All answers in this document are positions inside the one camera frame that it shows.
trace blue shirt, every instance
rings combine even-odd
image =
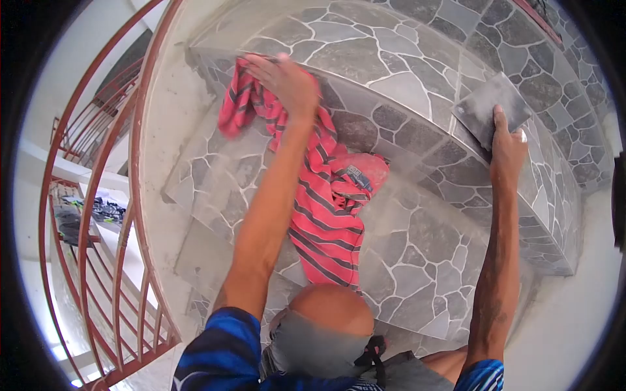
[[[260,330],[259,321],[246,311],[234,307],[217,310],[183,352],[172,390],[382,391],[376,384],[354,377],[322,379],[277,372],[260,382]],[[500,361],[480,361],[461,374],[454,389],[501,390],[503,374]]]

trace handrail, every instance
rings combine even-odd
[[[106,389],[107,387],[124,379],[125,377],[135,373],[137,370],[141,369],[146,364],[150,363],[151,361],[174,347],[181,340],[179,331],[173,322],[170,312],[168,311],[167,303],[163,297],[163,293],[160,290],[160,286],[155,275],[155,267],[151,262],[149,251],[147,249],[145,228],[141,220],[140,202],[138,202],[139,199],[136,196],[137,186],[131,185],[131,197],[124,219],[122,221],[121,232],[118,238],[118,244],[115,253],[115,260],[111,260],[111,264],[113,266],[113,274],[111,274],[110,268],[107,267],[107,265],[104,263],[104,260],[102,259],[102,257],[100,257],[100,253],[98,253],[97,248],[94,246],[93,243],[100,242],[100,238],[98,236],[93,236],[90,233],[90,228],[91,213],[93,211],[95,195],[98,189],[98,185],[100,183],[101,176],[104,172],[107,158],[111,153],[120,133],[122,131],[126,131],[128,128],[134,130],[134,127],[132,127],[132,125],[128,126],[126,122],[130,119],[130,123],[134,123],[131,117],[133,116],[133,112],[136,111],[136,104],[140,95],[140,89],[138,87],[139,85],[142,85],[145,89],[145,86],[150,79],[150,75],[152,74],[152,68],[155,65],[155,58],[158,54],[158,48],[163,42],[165,33],[171,25],[174,14],[178,10],[182,0],[171,0],[170,4],[166,8],[165,13],[162,16],[162,20],[159,23],[153,35],[150,47],[148,48],[148,57],[151,56],[152,61],[146,62],[144,61],[144,59],[135,61],[135,63],[127,67],[122,73],[109,81],[105,85],[105,87],[96,94],[94,100],[92,100],[91,103],[94,103],[96,99],[108,96],[108,94],[111,92],[111,86],[117,86],[119,84],[120,87],[118,88],[118,90],[114,91],[107,99],[107,102],[105,102],[98,108],[99,110],[97,110],[97,113],[94,116],[91,116],[94,111],[93,106],[91,107],[90,113],[87,112],[87,108],[83,108],[81,113],[72,121],[72,126],[68,127],[69,119],[70,117],[72,117],[80,96],[83,94],[87,84],[93,77],[95,71],[102,64],[107,54],[143,16],[145,16],[150,10],[152,10],[157,4],[160,4],[162,1],[163,0],[150,0],[113,35],[113,37],[107,42],[106,45],[104,45],[104,47],[100,50],[98,55],[92,61],[92,63],[80,79],[73,94],[71,95],[68,104],[66,105],[65,110],[61,115],[61,119],[58,121],[53,137],[51,138],[48,159],[44,167],[41,194],[39,197],[38,220],[38,251],[44,292],[46,294],[46,301],[48,302],[48,310],[53,319],[55,330],[59,335],[59,339],[61,340],[63,350],[68,357],[68,361],[71,364],[72,369],[76,373],[76,377],[83,384],[81,389],[85,390]],[[138,64],[141,65],[141,67],[135,73],[134,67],[136,67]],[[107,119],[99,118],[99,116],[101,116],[102,114],[111,114],[112,121],[109,122]],[[86,126],[83,126],[83,121],[88,122]],[[71,135],[69,134],[70,129],[73,129],[73,134]],[[102,131],[106,131],[104,137],[100,136],[100,132]],[[61,148],[61,144],[64,140],[67,141],[67,148]],[[88,146],[86,144],[89,140],[94,140],[94,142],[98,143],[97,150],[95,149],[95,146]],[[95,153],[96,155],[91,170],[91,177],[83,201],[83,207],[80,213],[78,247],[75,254],[73,251],[73,247],[70,247],[70,253],[74,255],[74,267],[77,267],[78,269],[77,284],[74,284],[74,281],[72,280],[72,274],[70,274],[69,272],[68,262],[66,261],[65,254],[63,253],[63,248],[61,246],[62,238],[57,237],[53,241],[59,258],[61,269],[63,271],[63,277],[65,278],[69,288],[71,299],[79,308],[80,314],[83,317],[88,343],[94,356],[98,372],[100,373],[100,377],[91,382],[86,379],[80,372],[80,368],[77,367],[76,362],[73,360],[73,357],[71,356],[65,339],[63,338],[63,335],[61,333],[60,325],[54,310],[53,298],[50,292],[48,267],[46,265],[47,257],[45,236],[48,233],[46,231],[47,218],[52,220],[52,224],[50,227],[53,230],[53,233],[55,233],[56,235],[56,233],[58,232],[58,227],[55,220],[56,218],[54,215],[53,197],[49,194],[51,184],[53,182],[52,170],[54,166],[54,161],[59,150],[63,151],[63,158],[70,157],[70,159],[72,159],[72,156],[75,156],[75,147],[80,147],[79,149],[87,148],[91,151],[91,153]],[[62,185],[64,186],[66,186],[67,184],[67,181],[62,182]],[[138,241],[140,243],[140,252],[144,266],[140,297],[137,298],[138,307],[132,304],[131,300],[129,300],[129,298],[124,294],[122,290],[122,285],[124,284],[123,264],[126,254],[126,244],[128,242],[128,236],[130,234],[132,224],[135,225],[135,230]],[[88,255],[88,248],[92,248],[92,250],[95,251],[96,257],[100,261],[100,265],[103,269],[104,274],[102,275],[106,275],[110,279],[112,286],[111,293],[108,292],[105,283],[98,275],[99,272],[96,270],[94,264],[90,259],[90,256]],[[90,275],[93,275],[93,277],[95,278],[94,280],[87,279],[88,272],[90,273]],[[97,282],[97,285],[99,286],[99,288],[97,289],[100,289],[104,293],[104,296],[100,295],[100,297],[104,297],[105,300],[108,300],[111,303],[111,312],[109,313],[112,316],[111,319],[106,316],[106,312],[103,310],[103,307],[98,303],[95,295],[95,293],[97,293],[95,291],[96,289],[92,289],[92,287],[89,285],[89,281]],[[146,310],[148,306],[147,295],[149,289],[152,289],[157,300],[156,314],[154,314],[153,312],[149,312],[150,315],[155,315],[154,327],[152,327],[150,322],[146,319]],[[132,313],[137,315],[135,327],[133,326],[133,322],[129,321],[128,317],[121,311],[120,303],[122,300],[124,300],[128,304],[128,307],[131,308]],[[98,328],[94,324],[94,321],[90,317],[90,306],[92,303],[96,308],[96,312],[100,314],[100,317],[104,321],[104,325],[102,327],[108,327],[113,332],[114,346],[112,346],[112,348],[103,338],[103,335],[98,330]],[[121,322],[123,322],[128,327],[128,330],[135,335],[135,347],[133,347],[132,343],[127,343],[121,336]],[[144,337],[144,329],[149,330],[153,334],[153,340],[151,342],[146,340],[146,338]],[[131,361],[126,363],[123,348],[128,351],[128,354],[132,358]],[[106,358],[113,364],[112,369],[108,367],[105,368],[103,366],[103,362],[100,359],[99,353],[103,353]]]

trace tattoo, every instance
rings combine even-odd
[[[226,300],[228,300],[226,296],[226,289],[222,286],[220,291],[217,293],[217,298],[215,298],[215,304],[213,304],[213,312],[219,310],[222,307],[226,307]]]

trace red striped cloth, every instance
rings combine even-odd
[[[265,118],[267,131],[274,137],[269,148],[276,151],[287,125],[287,112],[274,94],[245,72],[246,64],[243,58],[237,60],[220,108],[219,130],[234,138],[259,115]],[[289,228],[310,282],[338,283],[359,292],[359,250],[364,227],[356,214],[388,174],[382,156],[348,153],[337,142],[330,112],[321,100],[300,171]]]

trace tiled staircase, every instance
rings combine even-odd
[[[576,272],[581,191],[606,186],[612,163],[600,127],[608,88],[572,22],[548,5],[557,45],[508,0],[373,3],[233,1],[188,41],[187,61],[217,99],[164,193],[195,218],[175,271],[197,290],[192,310],[202,320],[272,159],[263,119],[237,141],[215,129],[238,49],[290,53],[319,80],[339,141],[390,160],[387,183],[360,213],[359,273],[377,331],[399,351],[422,356],[467,342],[491,223],[490,154],[450,109],[499,71],[534,112],[518,189],[520,308],[535,275]],[[271,317],[306,283],[285,238],[263,342]]]

